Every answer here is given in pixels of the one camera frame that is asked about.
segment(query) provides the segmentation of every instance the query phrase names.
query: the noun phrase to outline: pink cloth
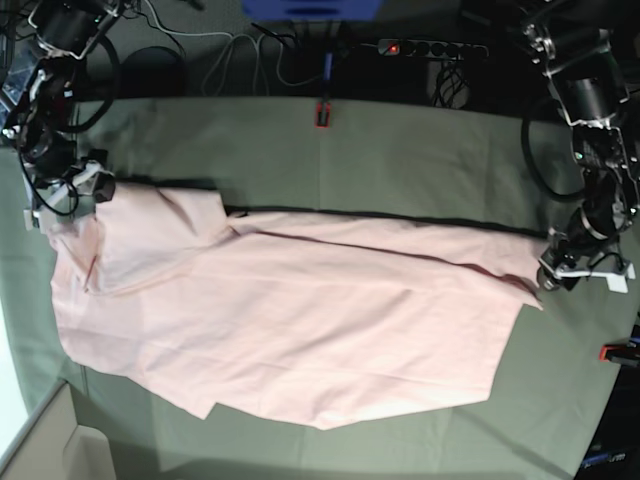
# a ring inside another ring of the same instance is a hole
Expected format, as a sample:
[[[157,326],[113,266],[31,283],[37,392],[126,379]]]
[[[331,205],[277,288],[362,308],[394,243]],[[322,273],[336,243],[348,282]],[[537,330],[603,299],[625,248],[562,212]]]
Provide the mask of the pink cloth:
[[[216,403],[326,429],[486,400],[543,245],[119,185],[57,225],[60,339],[199,418]]]

